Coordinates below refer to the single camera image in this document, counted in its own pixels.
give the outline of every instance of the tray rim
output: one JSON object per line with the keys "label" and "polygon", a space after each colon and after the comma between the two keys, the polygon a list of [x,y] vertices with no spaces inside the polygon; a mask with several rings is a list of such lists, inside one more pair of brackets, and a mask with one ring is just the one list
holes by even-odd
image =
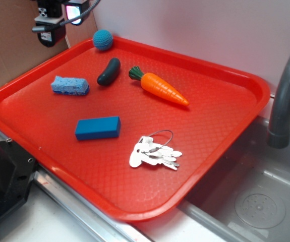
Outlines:
{"label": "tray rim", "polygon": [[[178,63],[178,67],[189,71],[196,71],[194,70],[197,66],[201,66],[204,68],[200,69],[200,74],[218,78],[223,80],[227,76],[231,76],[232,79],[230,82],[235,85],[239,85],[238,79],[245,78],[247,81],[245,85],[239,85],[250,90],[257,99],[257,104],[250,110],[250,112],[242,119],[242,121],[231,131],[231,133],[220,143],[220,145],[213,151],[212,154],[204,161],[204,163],[213,164],[218,160],[218,158],[222,155],[225,151],[235,140],[234,137],[239,137],[239,135],[248,127],[248,125],[255,119],[258,113],[263,109],[263,107],[268,103],[270,99],[270,89],[266,82],[253,74],[246,73],[240,70],[236,70],[233,68],[225,67],[219,64],[207,62],[205,60],[189,57],[183,54],[178,54],[171,52],[169,50],[163,50],[157,47],[153,47],[150,45],[134,42],[131,40],[123,39],[117,36],[114,36],[114,44],[113,47],[123,48],[126,45],[132,44],[132,50],[134,52],[139,52],[139,49],[146,49],[143,53],[144,56],[158,59],[159,61],[164,61],[167,64],[175,65],[176,60],[181,60],[181,66]],[[9,83],[5,84],[4,86],[0,87],[0,100],[4,100],[5,98],[13,95],[18,90],[22,89],[23,87],[29,85],[30,83],[34,82],[38,78],[42,77],[43,75],[47,74],[48,72],[56,69],[57,67],[61,66],[66,62],[66,60],[70,57],[76,57],[81,53],[93,48],[93,41],[92,39],[87,39],[82,41],[81,43],[75,45],[72,48],[69,48],[62,53],[52,57],[51,59],[45,61],[44,63],[38,65],[37,67],[29,70],[28,72],[22,74],[21,76],[15,78],[14,80],[10,81]],[[217,76],[213,75],[213,71],[218,73]],[[36,156],[37,160],[44,160],[50,159],[47,154],[45,153],[38,153],[35,154],[36,147],[31,145],[24,137],[20,134],[13,131],[10,127],[7,127],[1,120],[0,120],[0,131],[2,131],[5,135],[11,137],[12,139],[16,140],[16,142],[20,143],[28,152],[32,153]],[[95,204],[99,209],[107,213],[108,215],[114,217],[115,219],[127,221],[127,222],[134,222],[134,221],[143,221],[147,220],[156,216],[159,216],[171,209],[173,209],[188,193],[188,191],[199,181],[199,179],[208,171],[204,169],[197,169],[192,176],[190,176],[187,181],[177,190],[162,206],[156,207],[149,211],[145,212],[128,212],[119,209],[113,203],[104,199],[98,192],[96,192],[93,188],[80,183],[80,181],[70,174],[67,170],[65,170],[62,165],[56,163],[57,167],[56,170],[49,169],[45,167],[47,170],[50,170],[54,175],[58,178],[63,180],[66,184],[71,186],[75,189],[79,194],[81,194],[84,198],[86,198],[89,202],[97,200],[102,200],[101,204]]]}

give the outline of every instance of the sink drain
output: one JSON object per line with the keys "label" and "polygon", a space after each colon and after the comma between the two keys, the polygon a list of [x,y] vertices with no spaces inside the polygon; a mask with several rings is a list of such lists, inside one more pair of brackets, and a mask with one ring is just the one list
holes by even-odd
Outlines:
{"label": "sink drain", "polygon": [[236,213],[245,224],[254,228],[272,228],[285,217],[282,199],[266,189],[251,189],[236,199]]}

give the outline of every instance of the toy carrot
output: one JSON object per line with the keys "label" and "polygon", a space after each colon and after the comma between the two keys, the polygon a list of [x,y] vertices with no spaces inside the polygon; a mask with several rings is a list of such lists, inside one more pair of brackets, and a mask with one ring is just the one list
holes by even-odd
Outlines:
{"label": "toy carrot", "polygon": [[132,67],[129,71],[129,77],[133,80],[140,81],[141,87],[144,90],[158,97],[184,106],[189,105],[188,100],[171,84],[153,73],[144,74],[139,67]]}

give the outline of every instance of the carrot green top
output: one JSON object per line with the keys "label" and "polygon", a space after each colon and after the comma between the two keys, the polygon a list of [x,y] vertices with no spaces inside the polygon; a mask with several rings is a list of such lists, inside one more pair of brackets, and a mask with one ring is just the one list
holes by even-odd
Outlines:
{"label": "carrot green top", "polygon": [[129,71],[129,77],[133,80],[141,81],[143,76],[144,73],[140,70],[139,67],[132,67]]}

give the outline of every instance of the white wall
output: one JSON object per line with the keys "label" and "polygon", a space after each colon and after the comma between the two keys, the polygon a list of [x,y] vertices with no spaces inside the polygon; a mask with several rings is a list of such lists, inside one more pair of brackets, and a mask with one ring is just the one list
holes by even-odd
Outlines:
{"label": "white wall", "polygon": [[102,0],[98,29],[264,78],[290,55],[290,0]]}

